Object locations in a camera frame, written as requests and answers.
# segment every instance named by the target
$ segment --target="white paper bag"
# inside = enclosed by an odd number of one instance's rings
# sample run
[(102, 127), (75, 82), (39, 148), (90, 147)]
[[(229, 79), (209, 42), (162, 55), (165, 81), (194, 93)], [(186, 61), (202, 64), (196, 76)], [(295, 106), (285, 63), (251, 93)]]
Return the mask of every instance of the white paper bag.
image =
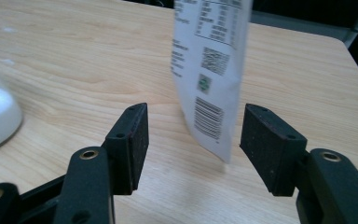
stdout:
[(175, 0), (172, 74), (192, 135), (230, 161), (252, 0)]

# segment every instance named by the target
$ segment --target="black plastic bracket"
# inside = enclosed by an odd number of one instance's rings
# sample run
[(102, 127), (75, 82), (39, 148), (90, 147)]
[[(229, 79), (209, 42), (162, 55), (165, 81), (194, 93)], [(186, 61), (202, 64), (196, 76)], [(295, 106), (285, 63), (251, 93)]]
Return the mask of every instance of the black plastic bracket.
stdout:
[(127, 108), (101, 147), (78, 150), (67, 174), (19, 195), (0, 184), (0, 223), (115, 223), (113, 195), (131, 195), (149, 145), (147, 104)]
[(358, 170), (345, 156), (317, 148), (272, 111), (246, 105), (240, 147), (274, 196), (299, 193), (301, 223), (358, 223)]

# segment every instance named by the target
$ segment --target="qr code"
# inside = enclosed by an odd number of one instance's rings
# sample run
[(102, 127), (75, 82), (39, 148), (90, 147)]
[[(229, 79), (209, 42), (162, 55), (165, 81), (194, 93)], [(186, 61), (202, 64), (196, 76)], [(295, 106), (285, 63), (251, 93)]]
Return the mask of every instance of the qr code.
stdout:
[(202, 91), (205, 94), (208, 94), (211, 85), (212, 85), (212, 80), (209, 77), (200, 74), (199, 81), (197, 83), (197, 90)]
[(196, 129), (216, 140), (219, 139), (222, 133), (223, 109), (197, 97), (195, 111)]
[(227, 68), (229, 55), (214, 49), (204, 48), (201, 67), (222, 76)]

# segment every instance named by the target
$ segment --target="barcode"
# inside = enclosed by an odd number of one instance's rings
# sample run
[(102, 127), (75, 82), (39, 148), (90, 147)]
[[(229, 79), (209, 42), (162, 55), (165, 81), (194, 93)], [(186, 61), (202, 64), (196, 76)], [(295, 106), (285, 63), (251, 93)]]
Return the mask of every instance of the barcode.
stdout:
[(227, 68), (229, 55), (214, 49), (204, 48), (201, 67), (222, 76)]
[(223, 110), (201, 98), (196, 99), (195, 127), (214, 139), (219, 139), (223, 119)]

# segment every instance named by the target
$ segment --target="wooden table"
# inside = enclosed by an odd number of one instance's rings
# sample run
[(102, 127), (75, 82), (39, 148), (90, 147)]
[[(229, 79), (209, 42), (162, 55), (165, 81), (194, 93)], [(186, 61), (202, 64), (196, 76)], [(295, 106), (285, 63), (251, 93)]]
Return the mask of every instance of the wooden table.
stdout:
[(23, 193), (66, 173), (123, 110), (149, 105), (140, 188), (117, 223), (298, 223), (239, 148), (242, 110), (262, 105), (358, 168), (358, 68), (336, 39), (250, 25), (241, 105), (224, 164), (190, 136), (170, 71), (173, 11), (108, 0), (0, 0), (0, 73), (24, 113), (0, 147), (0, 182)]

